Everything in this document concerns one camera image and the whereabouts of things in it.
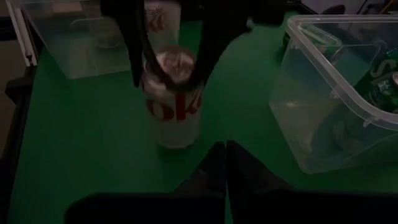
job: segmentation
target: can lid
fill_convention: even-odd
[[[170,76],[174,83],[184,83],[191,77],[195,66],[195,59],[191,52],[179,46],[167,47],[156,54],[162,70]],[[152,73],[150,66],[145,62],[145,71]]]

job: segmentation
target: transparent plastic box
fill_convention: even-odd
[[[398,110],[365,97],[398,71],[398,17],[294,16],[286,31],[291,40],[269,105],[300,168],[397,162]],[[359,82],[369,75],[374,83]]]
[[[146,1],[154,7],[160,1]],[[20,7],[43,40],[64,74],[71,79],[92,77],[130,69],[127,47],[116,22],[103,17],[100,0],[13,0]],[[180,6],[162,1],[166,16],[159,15],[158,26],[167,27],[160,35],[148,33],[154,47],[165,39],[178,41]]]

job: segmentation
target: soda can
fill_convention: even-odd
[[[364,95],[364,99],[385,112],[398,112],[398,72],[377,83]]]
[[[177,1],[146,0],[147,35],[154,52],[178,44],[181,5]]]
[[[189,50],[170,46],[157,53],[156,57],[161,68],[175,83],[190,78],[195,58]],[[141,84],[157,143],[171,149],[191,145],[200,132],[203,84],[189,92],[168,90],[146,62]]]
[[[380,81],[387,80],[398,72],[398,49],[384,51],[376,57],[372,68],[355,84],[354,89],[361,95],[365,95]]]

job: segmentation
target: can top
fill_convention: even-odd
[[[195,56],[187,49],[180,46],[169,46],[156,54],[162,70],[170,76],[174,83],[180,84],[186,82],[191,77],[195,65]],[[155,74],[152,73],[147,62],[144,64],[144,71],[147,79],[155,82],[155,86],[163,90],[165,84],[161,83]]]

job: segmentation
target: silver can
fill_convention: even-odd
[[[156,57],[162,69],[175,83],[190,78],[195,58],[189,50],[170,46],[157,53]],[[191,145],[200,132],[203,85],[190,92],[168,90],[145,63],[142,89],[157,143],[171,149]]]
[[[147,33],[155,52],[178,44],[181,5],[177,1],[145,1]]]

